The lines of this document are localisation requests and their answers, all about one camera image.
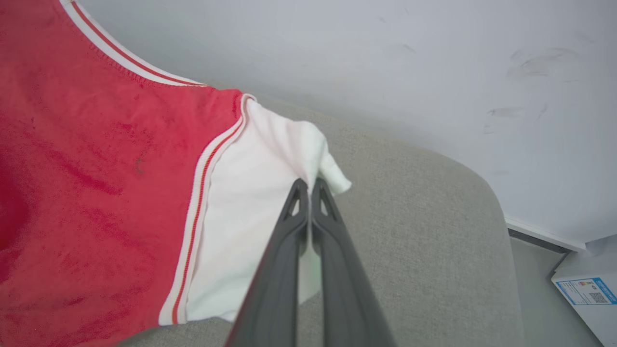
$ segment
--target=stain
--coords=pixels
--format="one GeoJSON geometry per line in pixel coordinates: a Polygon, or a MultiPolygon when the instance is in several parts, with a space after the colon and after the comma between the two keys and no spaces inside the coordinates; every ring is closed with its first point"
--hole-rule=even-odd
{"type": "Polygon", "coordinates": [[[507,176],[509,174],[510,173],[506,170],[496,170],[496,171],[491,172],[491,175],[493,176],[507,176]]]}
{"type": "Polygon", "coordinates": [[[542,110],[540,110],[540,114],[538,114],[537,118],[536,118],[536,122],[538,120],[540,120],[540,118],[542,118],[542,116],[546,113],[546,110],[549,109],[549,104],[547,104],[546,102],[544,103],[544,107],[542,108],[542,110]]]}
{"type": "Polygon", "coordinates": [[[416,50],[413,49],[410,45],[402,43],[384,47],[383,53],[386,58],[389,59],[400,59],[403,61],[408,61],[415,57],[416,50]]]}
{"type": "Polygon", "coordinates": [[[111,195],[120,195],[122,193],[123,191],[122,187],[112,186],[103,180],[98,180],[88,175],[86,172],[82,171],[74,163],[70,162],[68,159],[62,156],[60,152],[55,152],[55,151],[52,151],[52,152],[54,153],[54,157],[56,157],[57,160],[59,161],[59,164],[62,167],[64,167],[64,169],[68,173],[72,174],[77,179],[79,179],[84,186],[89,186],[92,189],[104,191],[105,193],[111,194],[111,195]]]}
{"type": "Polygon", "coordinates": [[[515,60],[518,60],[522,56],[523,56],[523,51],[521,51],[520,49],[517,49],[516,52],[512,53],[512,55],[510,56],[510,60],[515,61],[515,60]]]}
{"type": "Polygon", "coordinates": [[[139,156],[139,158],[137,158],[137,160],[135,161],[135,170],[137,170],[137,173],[140,175],[144,174],[144,170],[142,170],[139,165],[141,164],[141,162],[144,160],[144,156],[146,156],[146,154],[148,153],[148,150],[145,149],[141,155],[139,156]]]}
{"type": "Polygon", "coordinates": [[[585,34],[582,31],[575,31],[573,36],[574,36],[574,38],[576,38],[577,40],[579,40],[582,43],[586,43],[586,44],[595,43],[595,40],[591,36],[585,34]]]}
{"type": "Polygon", "coordinates": [[[413,49],[410,45],[408,44],[403,44],[403,48],[405,48],[406,50],[410,51],[411,53],[416,53],[416,50],[413,49]]]}
{"type": "MultiPolygon", "coordinates": [[[[578,59],[579,54],[569,48],[549,48],[530,59],[523,61],[522,63],[511,67],[508,72],[508,77],[546,77],[550,75],[551,68],[554,65],[560,64],[566,61],[573,61],[578,59]]],[[[522,52],[514,52],[511,59],[514,61],[521,60],[523,58],[522,52]]]]}
{"type": "Polygon", "coordinates": [[[501,107],[498,109],[492,109],[487,113],[493,117],[517,118],[520,117],[519,112],[521,112],[522,110],[523,108],[521,107],[501,107]]]}

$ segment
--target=red and white stripe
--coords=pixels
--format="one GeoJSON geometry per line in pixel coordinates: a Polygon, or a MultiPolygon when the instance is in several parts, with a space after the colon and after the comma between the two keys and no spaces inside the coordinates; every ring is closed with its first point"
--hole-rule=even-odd
{"type": "Polygon", "coordinates": [[[64,6],[64,9],[81,32],[103,51],[103,53],[127,70],[149,80],[166,85],[206,86],[203,83],[173,75],[143,61],[111,37],[94,19],[92,19],[92,17],[90,17],[88,12],[77,1],[60,0],[60,3],[64,6]]]}
{"type": "Polygon", "coordinates": [[[184,225],[184,238],[180,250],[180,260],[172,289],[165,300],[159,314],[160,325],[186,323],[186,302],[191,286],[192,274],[197,257],[199,238],[203,234],[204,216],[207,206],[207,193],[210,188],[210,178],[214,164],[219,160],[225,149],[242,133],[246,122],[246,100],[252,96],[245,94],[242,97],[242,117],[233,127],[216,137],[199,157],[195,176],[193,178],[193,192],[184,225]]]}

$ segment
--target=dark spot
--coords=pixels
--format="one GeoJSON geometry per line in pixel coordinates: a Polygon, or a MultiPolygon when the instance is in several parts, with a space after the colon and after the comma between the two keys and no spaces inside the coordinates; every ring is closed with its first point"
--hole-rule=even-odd
{"type": "Polygon", "coordinates": [[[588,43],[588,44],[595,43],[595,40],[591,36],[585,34],[582,31],[575,32],[574,37],[583,43],[588,43]]]}
{"type": "Polygon", "coordinates": [[[547,109],[549,109],[549,105],[547,103],[544,103],[544,107],[542,108],[542,110],[540,110],[540,114],[538,114],[536,122],[540,120],[540,118],[542,118],[547,109]]]}
{"type": "Polygon", "coordinates": [[[403,45],[404,48],[406,48],[408,51],[412,52],[412,53],[416,53],[416,50],[413,49],[411,46],[409,46],[408,44],[404,44],[403,45]]]}
{"type": "Polygon", "coordinates": [[[144,156],[146,156],[148,150],[147,148],[141,153],[141,155],[139,156],[139,158],[137,158],[137,161],[135,161],[135,170],[137,170],[137,173],[140,175],[144,174],[144,170],[142,170],[139,165],[141,164],[142,161],[144,161],[144,156]]]}
{"type": "Polygon", "coordinates": [[[492,109],[487,113],[493,117],[516,118],[520,116],[518,113],[522,110],[523,109],[520,107],[501,107],[498,109],[492,109]]]}
{"type": "MultiPolygon", "coordinates": [[[[513,59],[519,58],[519,54],[514,54],[513,59]]],[[[579,54],[572,49],[553,47],[545,50],[536,57],[524,61],[518,66],[514,66],[508,70],[508,77],[532,77],[532,76],[549,76],[552,67],[556,64],[573,61],[579,57],[579,54]]]]}
{"type": "Polygon", "coordinates": [[[78,303],[84,301],[86,298],[77,298],[77,299],[73,299],[71,301],[69,301],[67,303],[67,306],[71,306],[71,305],[77,305],[78,303]]]}
{"type": "Polygon", "coordinates": [[[523,55],[523,52],[521,52],[520,49],[517,49],[516,52],[512,53],[512,55],[510,56],[510,60],[517,60],[517,58],[519,58],[522,55],[523,55]]]}
{"type": "Polygon", "coordinates": [[[135,169],[137,170],[137,173],[139,173],[140,175],[144,174],[144,170],[139,168],[139,165],[141,164],[141,158],[137,159],[137,161],[135,162],[135,169]]]}

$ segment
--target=blue label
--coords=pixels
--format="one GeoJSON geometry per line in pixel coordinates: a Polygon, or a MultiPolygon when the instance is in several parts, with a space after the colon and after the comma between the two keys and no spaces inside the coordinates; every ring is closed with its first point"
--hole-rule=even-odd
{"type": "Polygon", "coordinates": [[[617,298],[600,277],[560,281],[557,287],[572,305],[617,305],[617,298]]]}

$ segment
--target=gray fabric seat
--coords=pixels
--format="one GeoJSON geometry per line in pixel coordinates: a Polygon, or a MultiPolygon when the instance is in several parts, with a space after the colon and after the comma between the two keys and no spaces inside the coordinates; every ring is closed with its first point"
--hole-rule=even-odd
{"type": "MultiPolygon", "coordinates": [[[[522,346],[520,304],[497,198],[446,157],[274,100],[315,123],[353,182],[336,198],[399,346],[522,346]]],[[[153,329],[121,346],[225,344],[222,320],[153,329]]],[[[300,307],[299,346],[321,346],[321,297],[300,307]]]]}

